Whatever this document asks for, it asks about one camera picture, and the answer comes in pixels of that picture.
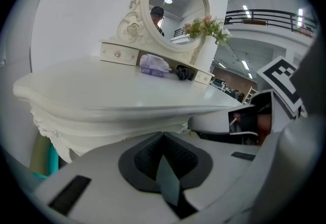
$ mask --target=tissue box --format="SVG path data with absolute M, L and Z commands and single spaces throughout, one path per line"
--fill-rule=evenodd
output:
M 163 72 L 163 71 L 148 68 L 148 67 L 140 67 L 140 68 L 141 68 L 142 73 L 149 74 L 149 75 L 156 75 L 156 76 L 164 77 L 164 74 L 168 74 L 167 72 Z

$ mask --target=flower vase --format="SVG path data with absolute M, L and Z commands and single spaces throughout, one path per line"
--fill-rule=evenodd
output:
M 218 46 L 215 44 L 216 38 L 213 36 L 206 36 L 205 42 L 200 49 L 195 66 L 200 68 L 202 71 L 209 71 L 209 68 L 213 62 L 216 50 Z

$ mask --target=black railing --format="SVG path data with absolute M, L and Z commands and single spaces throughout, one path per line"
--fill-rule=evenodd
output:
M 185 34 L 185 31 L 183 29 L 178 29 L 178 30 L 174 31 L 174 38 L 184 35 L 184 34 Z
M 315 19 L 299 16 L 291 12 L 261 9 L 228 11 L 224 24 L 235 23 L 277 26 L 307 37 L 312 37 L 317 28 Z

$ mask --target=round mirror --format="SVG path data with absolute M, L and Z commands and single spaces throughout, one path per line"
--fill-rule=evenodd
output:
M 193 39 L 183 26 L 205 16 L 203 0 L 149 0 L 151 19 L 165 41 L 187 44 Z

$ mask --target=ornate mirror frame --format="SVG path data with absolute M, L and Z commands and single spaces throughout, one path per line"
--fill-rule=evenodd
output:
M 202 1 L 204 4 L 205 15 L 210 14 L 209 1 L 208 0 L 202 0 Z M 151 19 L 150 12 L 149 12 L 149 0 L 140 0 L 140 11 L 141 11 L 144 27 L 146 28 L 148 34 L 162 48 L 177 53 L 184 53 L 184 52 L 192 51 L 198 48 L 202 44 L 203 38 L 201 35 L 196 37 L 192 42 L 185 45 L 178 45 L 166 41 L 164 37 L 158 32 Z

